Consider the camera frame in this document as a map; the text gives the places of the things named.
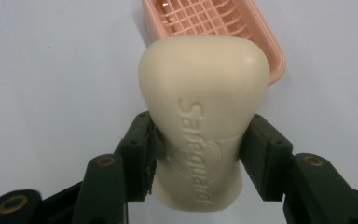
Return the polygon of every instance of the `white background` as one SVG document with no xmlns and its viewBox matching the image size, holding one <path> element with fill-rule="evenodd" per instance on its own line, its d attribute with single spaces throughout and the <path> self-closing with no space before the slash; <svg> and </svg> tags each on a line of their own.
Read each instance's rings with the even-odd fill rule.
<svg viewBox="0 0 358 224">
<path fill-rule="evenodd" d="M 358 1 L 256 2 L 287 58 L 257 112 L 358 189 Z M 0 1 L 0 195 L 46 198 L 114 151 L 146 110 L 137 66 L 150 43 L 139 0 Z M 177 212 L 150 196 L 130 203 L 130 223 L 285 223 L 282 204 L 263 203 L 244 176 L 223 212 Z"/>
</svg>

